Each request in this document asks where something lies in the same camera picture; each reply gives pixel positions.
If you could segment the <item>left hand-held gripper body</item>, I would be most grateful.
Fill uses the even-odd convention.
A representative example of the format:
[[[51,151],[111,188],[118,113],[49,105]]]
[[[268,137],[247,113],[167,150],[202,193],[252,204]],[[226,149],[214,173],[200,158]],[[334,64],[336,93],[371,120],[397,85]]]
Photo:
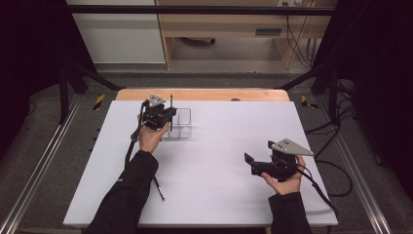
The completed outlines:
[[[166,100],[151,94],[149,99],[142,103],[141,122],[144,126],[158,130],[163,127]]]

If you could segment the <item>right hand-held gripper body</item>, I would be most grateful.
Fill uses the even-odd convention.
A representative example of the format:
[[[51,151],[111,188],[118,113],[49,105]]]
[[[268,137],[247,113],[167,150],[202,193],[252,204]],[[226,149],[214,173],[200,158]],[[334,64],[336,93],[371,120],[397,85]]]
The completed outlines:
[[[297,169],[296,156],[313,156],[314,153],[289,138],[275,142],[275,147],[270,155],[270,162],[256,162],[251,167],[251,173],[254,176],[261,176],[266,173],[277,181],[286,181],[290,179]]]

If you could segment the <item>black pen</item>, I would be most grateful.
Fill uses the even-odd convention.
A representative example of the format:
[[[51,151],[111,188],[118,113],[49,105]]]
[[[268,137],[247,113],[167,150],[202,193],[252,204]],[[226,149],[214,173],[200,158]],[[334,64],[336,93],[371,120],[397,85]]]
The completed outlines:
[[[170,108],[170,118],[169,118],[169,132],[171,133],[173,130],[173,126],[172,126],[172,118],[173,118],[173,106],[172,106],[172,101],[173,101],[173,95],[170,94],[169,95],[170,99],[169,99],[169,108]]]
[[[157,180],[156,176],[154,176],[153,180],[154,180],[155,185],[156,185],[156,187],[157,187],[157,189],[158,189],[158,191],[159,191],[159,194],[160,194],[160,196],[161,196],[162,201],[165,201],[165,200],[166,200],[165,195],[164,195],[164,193],[163,193],[163,191],[162,191],[162,187],[161,187],[159,181]]]

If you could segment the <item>clear plastic pen organizer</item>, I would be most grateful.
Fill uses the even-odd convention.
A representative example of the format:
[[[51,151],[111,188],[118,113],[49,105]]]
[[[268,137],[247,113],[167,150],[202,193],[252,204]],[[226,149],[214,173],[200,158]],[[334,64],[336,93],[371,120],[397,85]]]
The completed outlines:
[[[177,108],[169,123],[169,130],[163,135],[166,139],[185,139],[192,135],[192,111],[190,108]]]

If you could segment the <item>person's right hand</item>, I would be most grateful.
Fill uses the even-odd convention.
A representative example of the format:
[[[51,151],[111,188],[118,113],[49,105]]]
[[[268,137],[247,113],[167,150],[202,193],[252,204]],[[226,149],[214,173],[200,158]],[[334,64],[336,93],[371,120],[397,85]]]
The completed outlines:
[[[261,176],[277,194],[286,195],[300,191],[302,175],[299,172],[296,172],[289,180],[284,182],[279,182],[266,173],[262,173]]]

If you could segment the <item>person's left hand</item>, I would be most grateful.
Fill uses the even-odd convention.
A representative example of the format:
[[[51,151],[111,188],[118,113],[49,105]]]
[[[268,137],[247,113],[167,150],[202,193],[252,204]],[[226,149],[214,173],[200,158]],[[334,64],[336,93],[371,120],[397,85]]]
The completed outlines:
[[[142,126],[139,134],[139,149],[145,152],[153,153],[162,140],[163,135],[169,130],[169,123],[159,130],[152,130],[146,126]]]

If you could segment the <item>white table cover sheet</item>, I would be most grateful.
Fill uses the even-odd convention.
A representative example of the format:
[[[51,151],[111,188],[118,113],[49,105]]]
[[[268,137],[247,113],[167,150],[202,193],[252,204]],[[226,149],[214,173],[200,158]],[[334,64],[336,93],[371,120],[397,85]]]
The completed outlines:
[[[85,227],[124,169],[137,101],[111,103],[94,150],[71,201],[64,224]],[[146,227],[267,226],[273,189],[253,175],[247,153],[267,162],[269,140],[289,138],[307,147],[291,101],[180,101],[192,111],[192,135],[164,138],[155,151],[160,164],[139,221]]]

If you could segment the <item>black metal stand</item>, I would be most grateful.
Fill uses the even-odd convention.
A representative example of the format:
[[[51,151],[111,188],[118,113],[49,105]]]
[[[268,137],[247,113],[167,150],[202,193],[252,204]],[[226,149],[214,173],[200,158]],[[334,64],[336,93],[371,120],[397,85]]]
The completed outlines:
[[[69,115],[68,88],[70,85],[76,94],[84,94],[88,90],[88,85],[84,81],[84,77],[92,78],[97,83],[112,91],[123,90],[123,87],[118,86],[103,77],[99,76],[96,71],[87,69],[86,67],[73,62],[65,63],[58,72],[59,98],[60,98],[60,124],[62,124]]]
[[[308,72],[300,75],[298,78],[281,85],[279,90],[288,91],[295,86],[307,81],[310,78],[316,78],[311,91],[315,95],[319,95],[328,89],[328,117],[334,125],[339,124],[339,114],[337,105],[337,93],[339,79],[337,72],[332,64],[323,62],[320,65],[314,66]]]

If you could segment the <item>white cabinet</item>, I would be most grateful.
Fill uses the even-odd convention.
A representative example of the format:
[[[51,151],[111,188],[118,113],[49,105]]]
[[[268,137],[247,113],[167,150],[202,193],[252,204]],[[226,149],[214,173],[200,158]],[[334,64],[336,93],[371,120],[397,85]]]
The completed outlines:
[[[156,14],[74,14],[96,64],[165,63]]]

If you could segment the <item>light wooden desk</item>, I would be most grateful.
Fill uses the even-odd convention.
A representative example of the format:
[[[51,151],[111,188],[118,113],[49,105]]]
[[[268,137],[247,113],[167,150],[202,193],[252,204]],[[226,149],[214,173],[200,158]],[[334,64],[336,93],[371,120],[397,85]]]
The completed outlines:
[[[236,6],[334,8],[338,0],[155,0],[158,6]],[[270,38],[274,41],[282,65],[288,69],[298,58],[299,45],[306,39],[320,40],[329,24],[329,16],[264,15],[166,15],[159,20],[165,38]],[[277,37],[256,36],[257,28],[281,28]]]

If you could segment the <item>grey desk label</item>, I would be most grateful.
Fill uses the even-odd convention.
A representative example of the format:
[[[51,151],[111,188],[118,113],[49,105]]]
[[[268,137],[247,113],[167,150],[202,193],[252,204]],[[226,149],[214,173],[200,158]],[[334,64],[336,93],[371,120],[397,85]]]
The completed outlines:
[[[281,28],[257,28],[255,30],[256,36],[270,36],[270,37],[277,37],[282,34]]]

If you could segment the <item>dark curtain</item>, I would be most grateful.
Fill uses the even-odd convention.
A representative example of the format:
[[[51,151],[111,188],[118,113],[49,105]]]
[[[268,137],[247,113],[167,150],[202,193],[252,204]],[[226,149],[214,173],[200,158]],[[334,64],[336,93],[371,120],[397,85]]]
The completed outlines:
[[[334,70],[355,84],[357,112],[379,155],[413,200],[413,0],[337,0],[316,64],[351,22]]]
[[[30,97],[58,83],[64,59],[94,70],[66,0],[0,0],[0,158],[29,111]]]

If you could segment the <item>aluminium floor rail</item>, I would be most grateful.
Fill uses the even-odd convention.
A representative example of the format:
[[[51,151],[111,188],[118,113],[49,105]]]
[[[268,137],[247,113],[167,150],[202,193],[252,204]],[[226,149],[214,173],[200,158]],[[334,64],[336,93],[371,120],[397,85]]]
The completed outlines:
[[[14,234],[16,232],[19,223],[31,203],[48,167],[55,157],[56,152],[64,139],[83,98],[84,95],[73,96],[73,99],[69,105],[67,117],[62,123],[57,125],[51,140],[40,157],[34,171],[30,175],[30,178],[20,192],[17,201],[0,225],[0,234]]]
[[[334,123],[341,124],[343,120],[342,114],[347,115],[348,113],[354,112],[353,106],[345,100],[339,100],[337,103],[333,103],[332,106],[329,106],[327,101],[322,100],[320,97],[318,97],[318,101],[324,117]],[[392,230],[370,190],[366,179],[361,173],[348,144],[340,133],[342,129],[343,127],[340,127],[334,131],[335,136],[333,139],[346,171],[353,182],[354,191],[357,193],[358,199],[363,206],[364,212],[374,232],[376,234],[392,234]]]

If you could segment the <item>black horizontal frame bar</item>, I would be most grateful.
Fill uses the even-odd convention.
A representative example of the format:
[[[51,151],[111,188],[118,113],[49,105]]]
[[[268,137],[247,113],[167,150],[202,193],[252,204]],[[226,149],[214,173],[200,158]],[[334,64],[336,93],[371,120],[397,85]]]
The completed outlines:
[[[68,5],[73,14],[333,16],[334,8]]]

